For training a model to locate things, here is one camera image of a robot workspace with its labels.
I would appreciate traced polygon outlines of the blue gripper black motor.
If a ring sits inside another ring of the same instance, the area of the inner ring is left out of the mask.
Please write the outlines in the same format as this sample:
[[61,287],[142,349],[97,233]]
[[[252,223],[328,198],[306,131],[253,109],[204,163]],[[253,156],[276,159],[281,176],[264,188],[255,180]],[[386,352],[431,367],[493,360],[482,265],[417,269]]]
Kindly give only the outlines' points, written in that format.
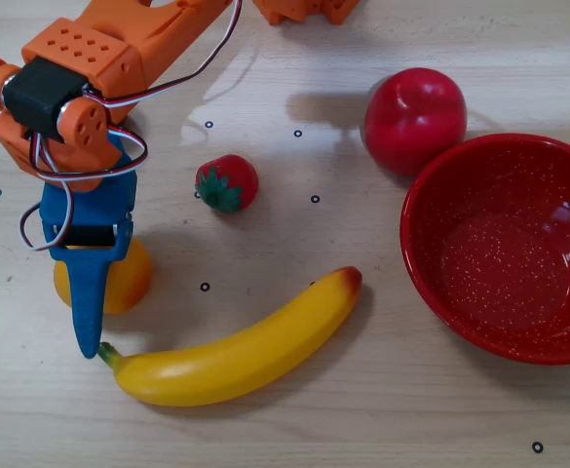
[[[74,192],[71,224],[58,246],[50,249],[52,259],[67,268],[72,323],[87,359],[96,355],[100,343],[110,265],[126,257],[133,236],[127,214],[134,208],[136,185],[136,172],[131,171],[104,178],[90,192]],[[46,182],[40,217],[47,242],[57,236],[66,208],[64,189]]]

